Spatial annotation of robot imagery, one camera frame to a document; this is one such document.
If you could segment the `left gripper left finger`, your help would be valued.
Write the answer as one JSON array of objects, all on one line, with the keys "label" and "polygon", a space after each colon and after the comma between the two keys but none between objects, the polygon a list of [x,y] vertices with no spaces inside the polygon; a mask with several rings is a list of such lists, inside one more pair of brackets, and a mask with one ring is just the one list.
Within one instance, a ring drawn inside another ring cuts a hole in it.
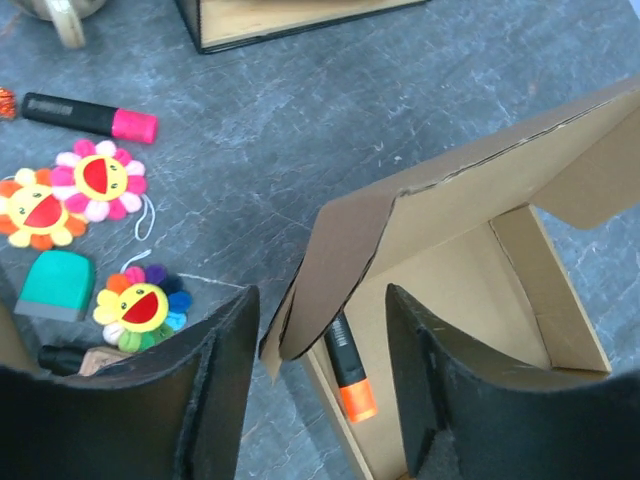
[{"label": "left gripper left finger", "polygon": [[231,479],[260,319],[242,290],[92,376],[1,368],[5,479]]}]

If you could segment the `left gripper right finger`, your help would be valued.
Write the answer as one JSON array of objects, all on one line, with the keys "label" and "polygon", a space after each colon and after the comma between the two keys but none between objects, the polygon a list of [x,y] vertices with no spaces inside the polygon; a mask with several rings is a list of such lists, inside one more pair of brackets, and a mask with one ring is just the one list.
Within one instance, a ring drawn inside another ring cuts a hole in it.
[{"label": "left gripper right finger", "polygon": [[385,294],[408,470],[449,431],[465,479],[635,479],[639,374],[546,370],[447,323],[402,287]]}]

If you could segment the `orange highlighter marker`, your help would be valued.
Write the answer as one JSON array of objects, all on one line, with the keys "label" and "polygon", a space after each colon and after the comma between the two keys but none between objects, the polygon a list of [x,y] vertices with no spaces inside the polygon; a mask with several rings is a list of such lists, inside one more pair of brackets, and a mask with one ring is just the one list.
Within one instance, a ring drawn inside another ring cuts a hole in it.
[{"label": "orange highlighter marker", "polygon": [[371,383],[343,312],[328,327],[324,341],[348,420],[359,423],[375,416]]}]

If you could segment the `brown cardboard box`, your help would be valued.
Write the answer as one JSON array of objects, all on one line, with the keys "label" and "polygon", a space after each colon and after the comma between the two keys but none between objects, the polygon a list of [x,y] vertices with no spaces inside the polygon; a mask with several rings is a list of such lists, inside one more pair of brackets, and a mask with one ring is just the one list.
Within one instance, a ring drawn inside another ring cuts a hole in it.
[{"label": "brown cardboard box", "polygon": [[[546,370],[614,376],[539,218],[583,230],[639,201],[639,80],[631,77],[327,203],[260,344],[271,375],[301,360],[362,479],[409,479],[385,294]],[[343,312],[377,414],[346,416],[324,334]]]}]

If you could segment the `folded flat cardboard box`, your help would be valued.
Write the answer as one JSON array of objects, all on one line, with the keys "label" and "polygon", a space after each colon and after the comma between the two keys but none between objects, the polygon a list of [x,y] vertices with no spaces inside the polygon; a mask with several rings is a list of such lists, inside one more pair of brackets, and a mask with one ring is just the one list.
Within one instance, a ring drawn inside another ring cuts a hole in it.
[{"label": "folded flat cardboard box", "polygon": [[29,353],[9,310],[0,305],[0,362],[2,366],[35,373],[38,365]]}]

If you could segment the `rainbow petal smiley toy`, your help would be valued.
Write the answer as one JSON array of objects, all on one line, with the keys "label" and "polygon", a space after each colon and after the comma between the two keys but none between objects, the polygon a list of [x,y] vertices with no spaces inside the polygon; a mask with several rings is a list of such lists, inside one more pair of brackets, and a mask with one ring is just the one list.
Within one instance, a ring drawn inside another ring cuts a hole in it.
[{"label": "rainbow petal smiley toy", "polygon": [[92,317],[106,343],[135,354],[183,329],[192,305],[182,279],[164,266],[129,266],[108,278]]}]

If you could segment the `teal block toy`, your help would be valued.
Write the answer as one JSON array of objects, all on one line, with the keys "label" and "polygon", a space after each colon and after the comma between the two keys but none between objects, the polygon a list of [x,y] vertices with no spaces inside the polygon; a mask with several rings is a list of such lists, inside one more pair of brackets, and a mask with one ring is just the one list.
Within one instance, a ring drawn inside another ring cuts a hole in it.
[{"label": "teal block toy", "polygon": [[92,261],[82,255],[50,250],[32,264],[14,313],[63,322],[81,321],[95,284]]}]

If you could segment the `pink petal smiley toy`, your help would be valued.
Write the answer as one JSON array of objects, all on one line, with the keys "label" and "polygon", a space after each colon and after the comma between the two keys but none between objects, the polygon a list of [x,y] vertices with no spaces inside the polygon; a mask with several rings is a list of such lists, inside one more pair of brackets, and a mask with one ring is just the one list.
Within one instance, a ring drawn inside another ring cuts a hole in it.
[{"label": "pink petal smiley toy", "polygon": [[67,210],[90,222],[122,220],[143,208],[145,165],[111,140],[80,139],[57,155],[52,193]]}]

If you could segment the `sunflower toy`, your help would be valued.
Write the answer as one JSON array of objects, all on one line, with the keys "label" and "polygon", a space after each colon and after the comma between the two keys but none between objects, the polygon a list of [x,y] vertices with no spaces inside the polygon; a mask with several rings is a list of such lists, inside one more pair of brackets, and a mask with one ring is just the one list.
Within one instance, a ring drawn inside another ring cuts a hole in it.
[{"label": "sunflower toy", "polygon": [[50,169],[21,168],[1,180],[1,234],[11,246],[66,247],[86,233],[87,225],[54,196]]}]

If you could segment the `pink highlighter marker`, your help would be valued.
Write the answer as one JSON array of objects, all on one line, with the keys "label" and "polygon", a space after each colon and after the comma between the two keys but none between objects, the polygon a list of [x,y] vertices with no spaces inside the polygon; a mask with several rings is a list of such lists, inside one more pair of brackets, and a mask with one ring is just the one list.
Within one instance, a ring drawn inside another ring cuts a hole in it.
[{"label": "pink highlighter marker", "polygon": [[110,138],[152,144],[156,116],[68,98],[28,92],[21,105],[29,120]]}]

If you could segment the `small orange flower toy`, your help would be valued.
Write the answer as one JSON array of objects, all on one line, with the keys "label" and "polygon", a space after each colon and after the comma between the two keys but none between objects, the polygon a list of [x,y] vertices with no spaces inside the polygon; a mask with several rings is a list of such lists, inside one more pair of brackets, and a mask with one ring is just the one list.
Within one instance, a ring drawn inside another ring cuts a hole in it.
[{"label": "small orange flower toy", "polygon": [[13,120],[17,115],[17,104],[15,94],[4,87],[0,88],[0,118],[2,120]]}]

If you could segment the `beige ceramic mug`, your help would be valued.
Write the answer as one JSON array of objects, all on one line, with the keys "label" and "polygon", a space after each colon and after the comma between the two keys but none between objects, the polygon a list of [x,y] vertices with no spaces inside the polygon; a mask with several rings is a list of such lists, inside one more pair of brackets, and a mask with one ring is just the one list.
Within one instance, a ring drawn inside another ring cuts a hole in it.
[{"label": "beige ceramic mug", "polygon": [[106,0],[14,0],[22,11],[53,24],[61,43],[71,49],[82,48],[86,39],[82,20],[95,14]]}]

